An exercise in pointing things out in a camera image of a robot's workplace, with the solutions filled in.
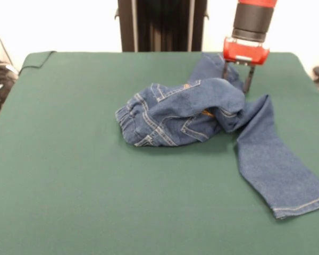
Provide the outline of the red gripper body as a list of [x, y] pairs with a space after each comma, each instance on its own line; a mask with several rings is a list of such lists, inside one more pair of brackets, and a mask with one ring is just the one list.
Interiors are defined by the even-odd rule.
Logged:
[[261, 42], [253, 42], [226, 37], [223, 45], [223, 58], [240, 64], [263, 65], [270, 49]]

